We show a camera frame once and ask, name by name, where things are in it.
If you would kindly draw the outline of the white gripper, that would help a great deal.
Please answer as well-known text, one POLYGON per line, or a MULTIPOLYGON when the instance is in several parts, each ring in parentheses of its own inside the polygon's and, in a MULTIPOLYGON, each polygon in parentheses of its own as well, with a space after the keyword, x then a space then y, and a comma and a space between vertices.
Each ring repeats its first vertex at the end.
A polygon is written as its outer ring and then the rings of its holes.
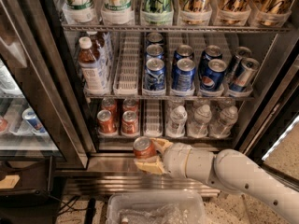
POLYGON ((156 150, 164 155, 163 161, 159 156, 134 159, 136 167, 143 172, 154 175, 163 175, 166 171, 173 178, 185 178, 186 163, 191 146, 182 143, 173 144, 163 138, 152 138, 151 141, 156 150))

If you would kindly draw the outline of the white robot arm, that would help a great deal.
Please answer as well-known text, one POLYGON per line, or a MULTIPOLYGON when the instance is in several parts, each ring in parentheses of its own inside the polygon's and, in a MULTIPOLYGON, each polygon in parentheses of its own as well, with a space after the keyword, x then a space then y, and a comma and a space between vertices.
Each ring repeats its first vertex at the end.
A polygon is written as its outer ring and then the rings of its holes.
POLYGON ((136 167, 146 173, 192 179, 226 193, 245 193, 299 224, 299 192, 264 171, 246 155, 224 149, 215 154, 183 143, 141 136, 133 143, 136 167))

